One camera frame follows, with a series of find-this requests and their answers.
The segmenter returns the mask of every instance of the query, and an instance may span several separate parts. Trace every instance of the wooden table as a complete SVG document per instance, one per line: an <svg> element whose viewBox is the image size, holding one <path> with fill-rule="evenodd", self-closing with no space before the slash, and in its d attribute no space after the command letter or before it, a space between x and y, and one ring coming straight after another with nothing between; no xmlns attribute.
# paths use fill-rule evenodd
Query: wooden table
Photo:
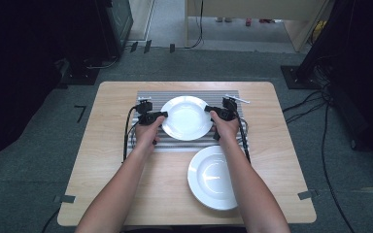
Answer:
<svg viewBox="0 0 373 233"><path fill-rule="evenodd" d="M106 82L99 87L58 223L77 225L86 208L122 162L123 132L137 91L239 90L251 101L242 105L249 125L250 155L254 168L271 189L288 222L313 222L307 190L281 107L271 83L134 83ZM187 168L195 152L155 153L146 164L125 225L242 224L238 211L210 210L195 199L187 184Z"/></svg>
<svg viewBox="0 0 373 233"><path fill-rule="evenodd" d="M295 51L300 51L326 10L329 0L204 0L203 17L284 19ZM188 17L201 16L201 0L185 0L185 44Z"/></svg>

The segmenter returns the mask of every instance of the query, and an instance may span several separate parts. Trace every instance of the hand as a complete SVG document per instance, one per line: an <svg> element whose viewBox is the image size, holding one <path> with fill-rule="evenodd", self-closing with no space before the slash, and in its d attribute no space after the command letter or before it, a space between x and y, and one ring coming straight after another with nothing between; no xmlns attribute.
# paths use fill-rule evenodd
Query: hand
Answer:
<svg viewBox="0 0 373 233"><path fill-rule="evenodd" d="M222 142L236 142L239 129L238 119L235 118L231 121L225 121L221 119L215 111L211 111L210 115L220 134L220 144L222 144Z"/></svg>
<svg viewBox="0 0 373 233"><path fill-rule="evenodd" d="M159 125L165 120L164 116L160 116L151 125L137 125L135 127L136 136L136 150L141 150L145 154L149 155L153 153L155 148L153 141L158 142L159 138L156 136Z"/></svg>

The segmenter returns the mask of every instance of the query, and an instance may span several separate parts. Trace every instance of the empty plate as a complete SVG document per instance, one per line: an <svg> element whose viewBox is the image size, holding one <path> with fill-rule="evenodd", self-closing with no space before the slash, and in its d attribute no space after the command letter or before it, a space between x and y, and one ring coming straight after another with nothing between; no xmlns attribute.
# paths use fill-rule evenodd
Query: empty plate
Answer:
<svg viewBox="0 0 373 233"><path fill-rule="evenodd" d="M205 206L219 211L237 207L226 159L220 146L205 148L192 158L187 181L193 195Z"/></svg>
<svg viewBox="0 0 373 233"><path fill-rule="evenodd" d="M171 137L190 141L207 134L213 123L205 112L207 103L193 96L179 96L168 101L161 109L168 112L162 122L162 129Z"/></svg>

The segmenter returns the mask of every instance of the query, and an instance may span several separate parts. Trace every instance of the forearm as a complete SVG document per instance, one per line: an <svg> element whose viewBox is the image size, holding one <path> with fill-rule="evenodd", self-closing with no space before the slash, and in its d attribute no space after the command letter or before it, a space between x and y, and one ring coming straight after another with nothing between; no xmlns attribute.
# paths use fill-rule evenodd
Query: forearm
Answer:
<svg viewBox="0 0 373 233"><path fill-rule="evenodd" d="M76 232L119 232L129 212L147 157L131 152L81 219Z"/></svg>
<svg viewBox="0 0 373 233"><path fill-rule="evenodd" d="M234 141L221 145L227 159L239 211L248 232L289 232L287 221L277 201L248 162L239 145Z"/></svg>

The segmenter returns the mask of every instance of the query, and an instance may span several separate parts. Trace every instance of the ribbed mat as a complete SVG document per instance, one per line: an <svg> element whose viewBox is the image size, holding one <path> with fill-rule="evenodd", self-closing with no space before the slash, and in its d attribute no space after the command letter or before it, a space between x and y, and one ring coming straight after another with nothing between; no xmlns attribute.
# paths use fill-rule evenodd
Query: ribbed mat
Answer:
<svg viewBox="0 0 373 233"><path fill-rule="evenodd" d="M208 105L212 107L222 108L222 97L225 94L236 96L239 98L238 90L205 90L205 91L138 91L137 99L139 97L148 98L151 97L150 102L153 103L153 112L159 112L161 108L171 99L178 96L194 96L202 99ZM241 108L241 103L237 101L238 114L241 118L244 118ZM132 125L138 121L138 113L135 113L132 118ZM159 143L156 145L156 151L200 151L210 146L218 145L218 141L214 140L214 132L210 131L203 137L192 140L192 141L181 141L170 137L161 128L158 130L158 136L160 138ZM241 139L240 133L237 134L237 140ZM129 137L128 151L131 151L133 146L136 144L135 137Z"/></svg>

